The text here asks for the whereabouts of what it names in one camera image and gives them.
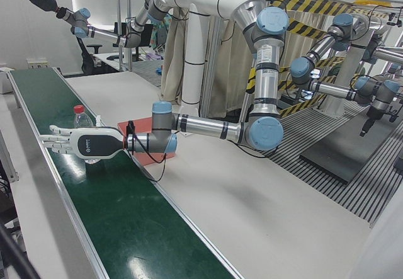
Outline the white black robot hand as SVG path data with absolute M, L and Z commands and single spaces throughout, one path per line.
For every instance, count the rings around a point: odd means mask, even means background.
M 125 148 L 125 136 L 117 128 L 93 124 L 89 115 L 75 116 L 74 128 L 49 126 L 51 134 L 41 135 L 43 146 L 58 154 L 73 154 L 85 161 L 111 159 Z

